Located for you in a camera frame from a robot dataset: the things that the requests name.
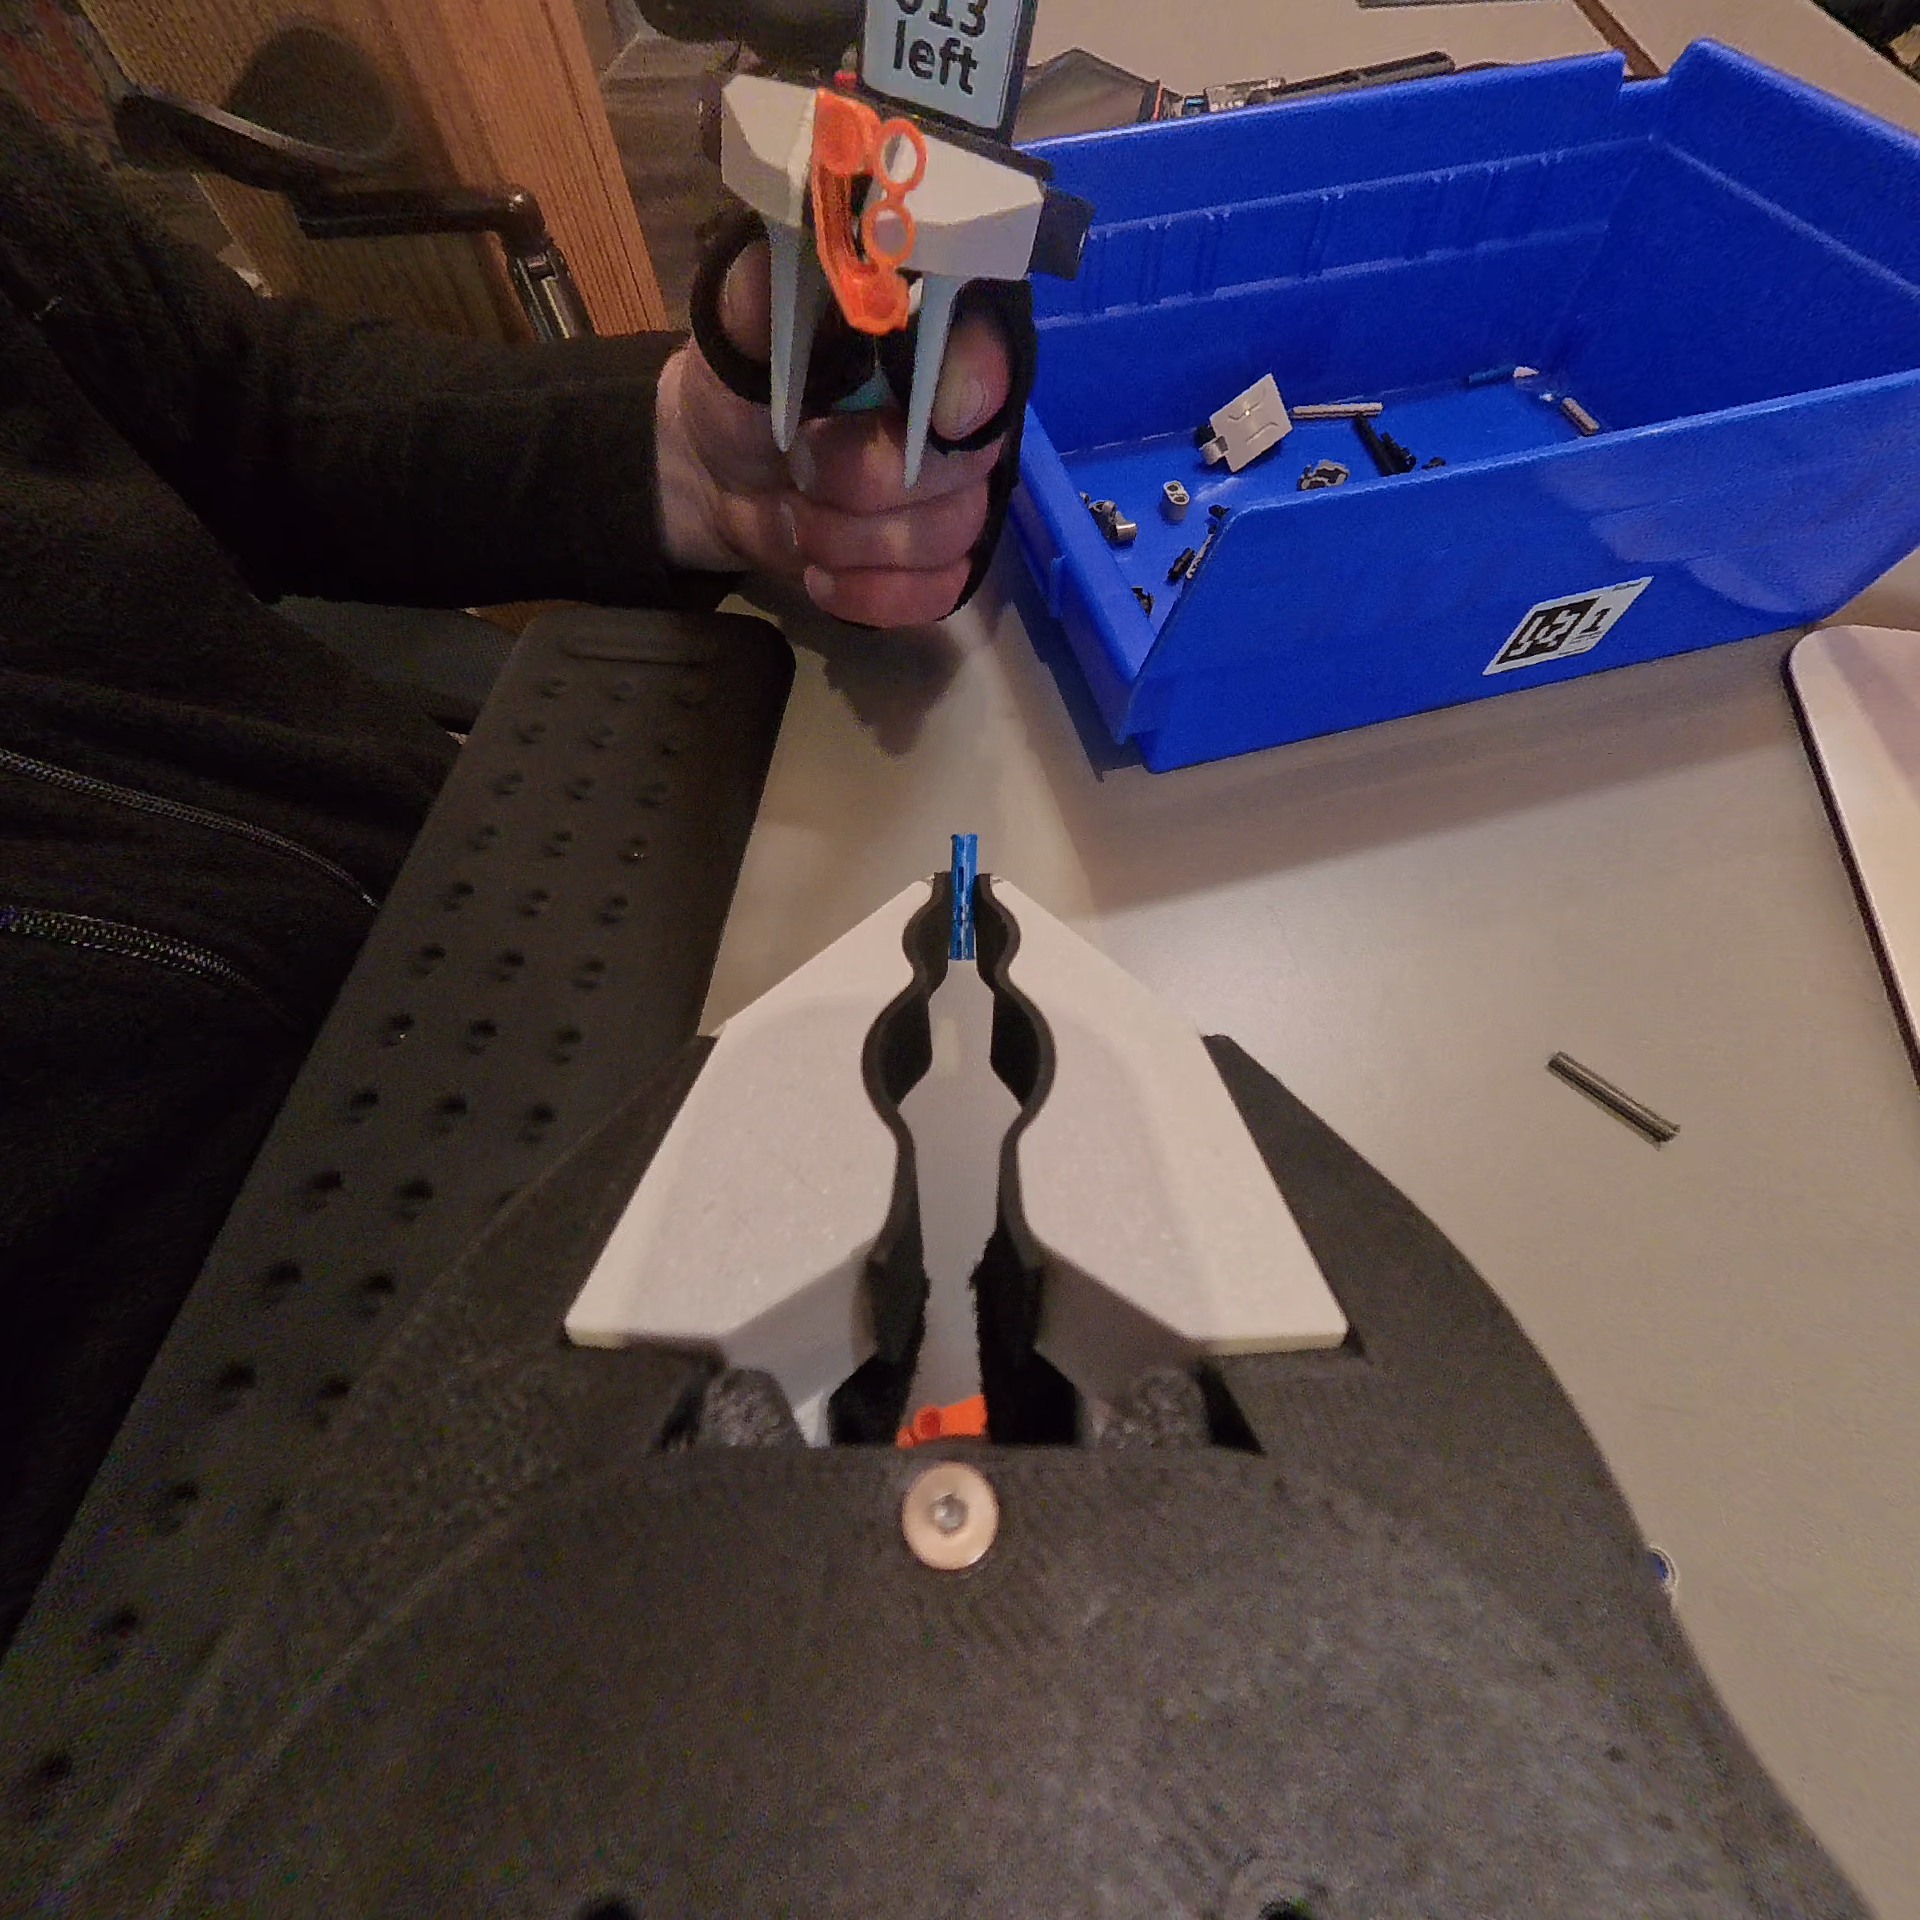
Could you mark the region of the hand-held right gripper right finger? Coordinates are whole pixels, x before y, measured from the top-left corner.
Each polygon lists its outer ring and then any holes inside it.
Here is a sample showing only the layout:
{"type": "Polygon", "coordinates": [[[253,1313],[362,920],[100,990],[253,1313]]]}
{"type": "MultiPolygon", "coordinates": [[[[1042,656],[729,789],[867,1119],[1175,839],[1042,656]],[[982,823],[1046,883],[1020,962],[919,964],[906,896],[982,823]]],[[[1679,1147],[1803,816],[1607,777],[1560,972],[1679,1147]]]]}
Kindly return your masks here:
{"type": "Polygon", "coordinates": [[[1150,1369],[1339,1349],[1203,1034],[1006,879],[973,879],[973,946],[1016,1099],[973,1270],[989,1436],[1069,1442],[1150,1369]]]}

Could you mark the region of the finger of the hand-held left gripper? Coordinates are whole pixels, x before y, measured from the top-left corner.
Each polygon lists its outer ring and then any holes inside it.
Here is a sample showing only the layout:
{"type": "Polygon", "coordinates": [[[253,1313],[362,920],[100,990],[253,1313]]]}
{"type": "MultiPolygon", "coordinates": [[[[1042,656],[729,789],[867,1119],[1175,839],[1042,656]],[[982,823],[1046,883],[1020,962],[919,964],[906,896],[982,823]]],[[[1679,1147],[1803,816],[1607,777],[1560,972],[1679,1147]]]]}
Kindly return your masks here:
{"type": "Polygon", "coordinates": [[[816,87],[736,74],[723,86],[723,184],[752,204],[767,239],[767,404],[792,452],[822,319],[822,266],[809,230],[816,87]]]}
{"type": "Polygon", "coordinates": [[[897,172],[923,157],[923,176],[903,196],[917,274],[917,342],[906,399],[903,483],[917,489],[926,433],[946,360],[955,303],[973,277],[1015,280],[1032,266],[1042,182],[1000,157],[982,157],[929,130],[897,142],[897,172]]]}

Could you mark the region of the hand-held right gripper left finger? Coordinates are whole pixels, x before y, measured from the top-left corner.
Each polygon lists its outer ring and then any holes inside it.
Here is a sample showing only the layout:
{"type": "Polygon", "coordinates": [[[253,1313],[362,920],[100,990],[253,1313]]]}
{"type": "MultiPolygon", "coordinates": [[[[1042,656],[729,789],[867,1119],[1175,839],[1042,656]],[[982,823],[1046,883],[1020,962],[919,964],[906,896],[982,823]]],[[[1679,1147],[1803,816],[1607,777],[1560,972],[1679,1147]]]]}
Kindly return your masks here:
{"type": "Polygon", "coordinates": [[[587,1279],[582,1349],[776,1380],[810,1442],[892,1439],[926,1307],[917,1150],[949,876],[917,879],[726,1019],[587,1279]]]}

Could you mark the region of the orange brick connector piece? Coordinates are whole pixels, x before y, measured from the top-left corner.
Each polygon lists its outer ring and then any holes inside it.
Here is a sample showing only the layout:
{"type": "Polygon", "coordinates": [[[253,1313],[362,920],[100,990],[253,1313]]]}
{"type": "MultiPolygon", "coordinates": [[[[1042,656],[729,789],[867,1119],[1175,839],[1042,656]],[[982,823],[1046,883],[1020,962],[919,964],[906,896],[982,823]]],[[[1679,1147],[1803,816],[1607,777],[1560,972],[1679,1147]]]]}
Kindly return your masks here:
{"type": "Polygon", "coordinates": [[[820,87],[809,164],[813,250],[833,306],[867,336],[899,332],[910,313],[903,266],[917,243],[910,194],[926,176],[923,130],[820,87]]]}

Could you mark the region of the person's left forearm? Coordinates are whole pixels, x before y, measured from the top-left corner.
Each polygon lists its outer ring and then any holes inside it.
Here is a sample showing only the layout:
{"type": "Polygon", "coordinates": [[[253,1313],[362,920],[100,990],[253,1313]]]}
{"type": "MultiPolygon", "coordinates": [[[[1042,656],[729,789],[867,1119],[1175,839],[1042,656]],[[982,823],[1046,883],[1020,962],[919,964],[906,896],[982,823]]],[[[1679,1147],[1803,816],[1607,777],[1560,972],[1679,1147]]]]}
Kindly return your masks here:
{"type": "Polygon", "coordinates": [[[469,342],[265,299],[205,380],[197,513],[272,594],[710,607],[723,584],[660,524],[682,342],[469,342]]]}

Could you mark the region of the person's left hand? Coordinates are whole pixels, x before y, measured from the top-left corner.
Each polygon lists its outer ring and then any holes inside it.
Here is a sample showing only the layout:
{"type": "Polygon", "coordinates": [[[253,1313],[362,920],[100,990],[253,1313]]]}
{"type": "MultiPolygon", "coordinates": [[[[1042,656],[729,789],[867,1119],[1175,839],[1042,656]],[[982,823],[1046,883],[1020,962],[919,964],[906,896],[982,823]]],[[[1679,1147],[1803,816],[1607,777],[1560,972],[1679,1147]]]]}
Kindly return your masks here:
{"type": "Polygon", "coordinates": [[[796,580],[827,616],[909,629],[980,584],[1016,476],[1015,433],[1036,363],[1033,293],[973,283],[952,319],[919,480],[903,480],[897,396],[826,414],[780,452],[766,404],[736,396],[702,347],[676,347],[656,389],[665,559],[796,580]]]}

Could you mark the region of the dark perforated panel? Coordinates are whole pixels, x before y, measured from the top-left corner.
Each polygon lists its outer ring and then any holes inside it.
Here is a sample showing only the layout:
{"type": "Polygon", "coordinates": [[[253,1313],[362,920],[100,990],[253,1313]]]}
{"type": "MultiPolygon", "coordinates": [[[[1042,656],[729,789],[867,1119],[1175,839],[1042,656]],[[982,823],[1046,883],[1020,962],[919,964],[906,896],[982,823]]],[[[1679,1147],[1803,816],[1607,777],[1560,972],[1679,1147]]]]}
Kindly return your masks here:
{"type": "Polygon", "coordinates": [[[113,1426],[15,1690],[192,1669],[426,1284],[693,1037],[792,682],[739,610],[529,626],[195,1289],[90,1259],[2,1394],[113,1426]]]}

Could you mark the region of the black electronic device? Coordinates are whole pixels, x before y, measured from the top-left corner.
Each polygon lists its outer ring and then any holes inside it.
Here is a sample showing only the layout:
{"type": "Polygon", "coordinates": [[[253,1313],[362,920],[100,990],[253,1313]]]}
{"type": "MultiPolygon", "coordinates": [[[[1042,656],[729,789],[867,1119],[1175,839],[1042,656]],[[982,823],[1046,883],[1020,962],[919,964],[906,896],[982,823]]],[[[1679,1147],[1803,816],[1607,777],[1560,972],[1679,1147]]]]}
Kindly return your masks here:
{"type": "Polygon", "coordinates": [[[1327,74],[1313,74],[1302,80],[1253,77],[1237,83],[1215,83],[1199,90],[1177,90],[1162,86],[1153,99],[1150,119],[1186,119],[1222,113],[1235,109],[1257,109],[1272,103],[1302,103],[1310,96],[1335,96],[1347,90],[1379,87],[1390,83],[1410,80],[1439,80],[1456,74],[1456,63],[1439,49],[1422,52],[1417,56],[1379,60],[1366,64],[1346,64],[1327,74]]]}

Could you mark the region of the small loose brick parts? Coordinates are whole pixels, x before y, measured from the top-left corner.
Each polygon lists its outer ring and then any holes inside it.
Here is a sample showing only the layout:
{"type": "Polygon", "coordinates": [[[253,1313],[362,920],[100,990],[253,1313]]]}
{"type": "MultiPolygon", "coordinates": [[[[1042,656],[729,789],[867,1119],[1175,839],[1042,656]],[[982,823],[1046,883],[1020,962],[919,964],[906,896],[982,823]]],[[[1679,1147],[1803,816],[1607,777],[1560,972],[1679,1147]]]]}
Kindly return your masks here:
{"type": "Polygon", "coordinates": [[[1497,363],[1379,399],[1282,399],[1262,377],[1225,404],[1225,422],[1069,452],[1062,466],[1157,629],[1235,513],[1463,472],[1599,430],[1606,417],[1589,399],[1532,364],[1497,363]]]}

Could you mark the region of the dark grey brick axle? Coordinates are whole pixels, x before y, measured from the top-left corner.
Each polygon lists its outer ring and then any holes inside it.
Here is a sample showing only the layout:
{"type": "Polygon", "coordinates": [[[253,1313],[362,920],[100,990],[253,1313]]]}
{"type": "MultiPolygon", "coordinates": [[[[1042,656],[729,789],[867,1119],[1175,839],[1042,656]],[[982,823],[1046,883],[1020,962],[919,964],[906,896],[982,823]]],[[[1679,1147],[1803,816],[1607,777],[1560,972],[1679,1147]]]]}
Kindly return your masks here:
{"type": "Polygon", "coordinates": [[[1570,1090],[1576,1090],[1580,1096],[1590,1099],[1607,1117],[1616,1117],[1639,1139],[1647,1139],[1653,1144],[1665,1144],[1677,1136],[1677,1123],[1675,1119],[1647,1107],[1643,1099],[1632,1096],[1616,1082],[1612,1082],[1606,1073],[1596,1073],[1596,1067],[1589,1067],[1585,1063],[1573,1060],[1563,1047],[1557,1047],[1547,1056],[1546,1067],[1557,1082],[1563,1082],[1570,1090]]]}

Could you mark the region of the blue plastic bin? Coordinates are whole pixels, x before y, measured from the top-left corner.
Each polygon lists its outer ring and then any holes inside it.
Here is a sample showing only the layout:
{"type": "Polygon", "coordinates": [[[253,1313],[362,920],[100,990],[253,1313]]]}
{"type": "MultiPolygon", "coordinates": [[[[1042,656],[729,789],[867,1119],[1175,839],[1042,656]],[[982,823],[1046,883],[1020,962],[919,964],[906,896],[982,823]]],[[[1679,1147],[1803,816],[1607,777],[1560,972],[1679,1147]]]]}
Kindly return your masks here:
{"type": "Polygon", "coordinates": [[[1917,549],[1917,136],[1695,42],[1040,144],[1015,532],[1166,772],[1816,622],[1917,549]]]}

